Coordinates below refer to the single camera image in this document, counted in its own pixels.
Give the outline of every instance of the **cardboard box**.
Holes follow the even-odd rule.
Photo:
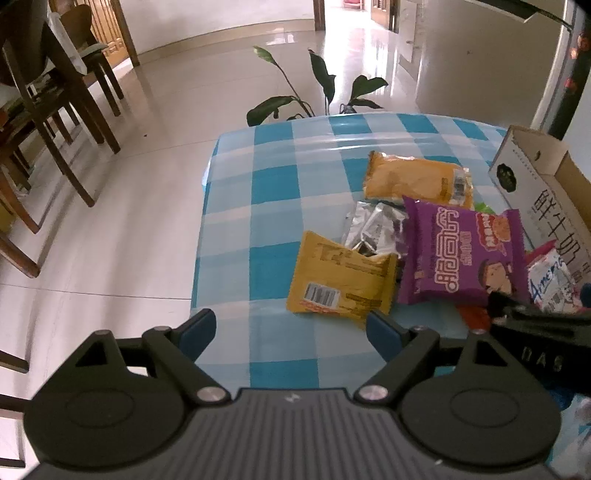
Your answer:
[[[534,247],[556,240],[556,250],[580,287],[591,282],[591,184],[567,145],[511,126],[489,170],[512,208],[519,209]]]

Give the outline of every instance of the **chair leg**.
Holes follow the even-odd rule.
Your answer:
[[[0,466],[6,468],[25,468],[24,460],[16,460],[13,458],[0,458]]]
[[[51,118],[53,118],[53,121],[57,125],[57,129],[60,131],[61,136],[64,137],[64,140],[66,140],[66,143],[68,145],[72,145],[72,142],[73,142],[72,136],[70,135],[70,132],[66,128],[66,124],[61,119],[60,112],[56,112],[54,115],[51,116]]]
[[[92,95],[88,89],[86,89],[82,81],[80,81],[80,85],[76,85],[74,88],[75,90],[72,91],[72,97],[75,96],[83,102],[84,107],[96,123],[97,127],[100,129],[101,133],[105,136],[105,140],[107,140],[111,150],[113,153],[117,153],[119,150],[121,150],[121,147],[113,135],[107,120],[105,120],[105,117],[100,111],[99,106],[96,104],[95,99],[92,98]]]
[[[105,78],[105,74],[103,72],[103,69],[101,68],[101,66],[98,63],[95,63],[95,64],[93,64],[92,71],[96,75],[96,79],[98,80],[100,88],[103,90],[103,93],[105,94],[105,97],[107,98],[107,102],[109,102],[109,105],[111,106],[111,110],[113,110],[113,113],[115,114],[115,116],[121,115],[121,111],[119,110],[119,105],[117,105],[117,102],[115,101],[115,97],[113,96],[113,92],[111,92],[111,88],[109,87],[109,82],[107,82],[107,79]]]
[[[14,191],[12,187],[8,183],[8,179],[6,175],[0,168],[0,193],[6,199],[10,208],[18,215],[18,217],[24,222],[24,224],[29,228],[29,230],[33,233],[37,233],[39,231],[39,225],[37,225],[36,221],[31,218],[27,209],[23,207],[21,201],[18,199],[16,195],[14,195]]]
[[[29,183],[28,172],[23,172],[22,168],[18,167],[18,161],[15,163],[15,161],[12,159],[12,157],[10,157],[9,160],[5,160],[3,163],[6,165],[6,168],[8,169],[8,173],[10,174],[12,179],[14,180],[14,183],[22,185],[27,190],[31,190],[31,184]]]
[[[113,90],[115,91],[117,98],[122,100],[124,98],[123,90],[121,90],[121,86],[119,85],[119,82],[117,81],[117,77],[115,76],[115,72],[113,72],[113,69],[111,68],[111,65],[109,64],[109,60],[107,60],[107,58],[104,55],[101,55],[99,63],[100,63],[100,66],[105,71],[107,78],[111,82],[111,85],[113,86]]]
[[[0,418],[22,420],[22,414],[30,400],[0,394]]]
[[[0,350],[0,367],[9,368],[15,372],[26,374],[29,371],[29,362]]]
[[[49,124],[49,122],[45,122],[45,127],[47,128],[47,131],[50,133],[50,135],[55,138],[56,137],[56,133],[53,131],[53,129],[51,128],[51,125]]]
[[[12,155],[10,155],[9,157],[12,160],[12,163],[14,163],[14,166],[16,168],[18,168],[18,171],[21,172],[25,176],[25,178],[31,177],[31,175],[29,174],[29,171],[24,167],[22,162],[19,160],[19,158],[14,153]]]
[[[76,113],[74,112],[74,109],[72,108],[72,106],[67,103],[64,105],[64,109],[66,109],[66,112],[68,112],[68,115],[70,115],[70,118],[72,119],[72,122],[74,122],[75,126],[80,125],[80,121],[78,120],[78,117],[76,116]]]
[[[17,149],[14,151],[14,156],[20,160],[22,166],[27,171],[31,169],[31,166],[29,165],[29,162],[27,162],[27,159],[25,158],[25,155],[22,154],[22,151],[21,151],[20,148],[17,147]]]
[[[70,98],[70,102],[76,109],[78,115],[80,115],[80,118],[82,118],[82,121],[86,125],[86,128],[88,128],[92,138],[94,138],[99,145],[105,143],[105,137],[103,137],[103,134],[100,133],[98,125],[96,125],[96,122],[90,115],[89,111],[86,109],[84,103],[79,98],[74,96]]]
[[[49,153],[53,157],[53,160],[55,160],[57,168],[59,168],[60,171],[67,177],[67,179],[70,180],[70,183],[78,192],[78,195],[82,197],[82,200],[84,200],[89,207],[92,207],[95,204],[94,199],[82,186],[80,180],[76,178],[76,175],[74,175],[74,172],[72,172],[72,169],[68,165],[68,162],[66,162],[64,160],[64,157],[61,156],[60,149],[56,147],[49,133],[43,128],[43,124],[38,124],[37,121],[35,121],[35,126],[37,127],[39,135],[41,135],[41,138],[45,142],[45,145],[47,146]]]
[[[13,244],[7,235],[0,232],[0,255],[17,267],[27,277],[39,276],[41,269],[20,248]]]

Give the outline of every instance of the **door frame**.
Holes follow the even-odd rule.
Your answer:
[[[138,52],[135,49],[134,41],[131,38],[131,33],[129,32],[129,27],[127,26],[127,20],[125,19],[123,8],[121,8],[121,2],[119,0],[111,0],[111,6],[113,7],[113,12],[115,13],[117,23],[119,24],[121,36],[123,37],[123,42],[127,48],[129,58],[131,59],[131,64],[134,67],[139,67]]]
[[[314,30],[324,31],[326,30],[326,19],[324,18],[324,0],[312,1],[314,2]]]

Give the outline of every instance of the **potted plant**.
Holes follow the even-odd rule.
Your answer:
[[[263,59],[269,63],[272,63],[277,67],[283,76],[285,77],[285,81],[290,86],[291,90],[294,92],[293,95],[282,95],[271,97],[265,100],[262,103],[259,103],[256,107],[250,110],[246,114],[246,122],[248,123],[249,127],[254,127],[255,125],[260,125],[263,123],[269,115],[273,115],[273,118],[279,118],[279,108],[288,105],[292,102],[297,102],[304,114],[308,117],[316,116],[314,110],[312,110],[311,105],[302,100],[302,98],[298,95],[294,86],[291,84],[289,78],[285,74],[285,71],[279,66],[279,64],[273,58],[273,55],[264,48],[261,47],[254,47],[255,53],[260,59]],[[314,77],[322,87],[324,92],[324,113],[326,115],[330,115],[330,104],[335,97],[335,77],[336,75],[329,75],[326,69],[326,63],[324,59],[314,53],[314,51],[309,50],[310,53],[310,62],[312,63],[312,72],[314,73]],[[365,75],[359,75],[354,81],[353,86],[351,88],[351,97],[348,103],[342,103],[340,106],[340,113],[357,113],[355,111],[356,106],[367,106],[370,108],[382,108],[377,103],[367,100],[365,98],[361,98],[363,95],[367,95],[368,93],[374,92],[381,87],[385,87],[388,85],[388,82],[381,77],[375,77],[372,79],[368,79]],[[296,118],[304,118],[302,113],[297,113],[288,118],[288,120],[294,120]]]

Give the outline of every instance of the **tiled floor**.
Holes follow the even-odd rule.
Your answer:
[[[24,203],[34,218],[43,219],[41,231],[33,235],[16,221],[11,238],[41,264],[41,274],[29,279],[0,261],[0,350],[27,358],[31,371],[0,369],[0,393],[30,398],[94,330],[137,336],[154,325],[186,320],[201,179],[215,140],[246,127],[246,112],[267,97],[289,93],[278,70],[258,59],[251,45],[273,53],[318,114],[323,102],[308,48],[322,53],[329,72],[337,75],[333,113],[362,73],[390,82],[369,98],[392,111],[417,111],[410,77],[394,69],[394,34],[360,12],[331,9],[327,22],[326,38],[282,33],[188,50],[138,69],[124,63],[117,68],[125,92],[118,118],[92,87],[121,152],[112,155],[80,128],[74,144],[62,147],[97,198],[92,209],[47,153],[38,158]],[[284,109],[281,118],[294,112]],[[20,424],[0,419],[0,457],[23,455],[29,470],[36,460]],[[23,474],[0,469],[1,480]]]

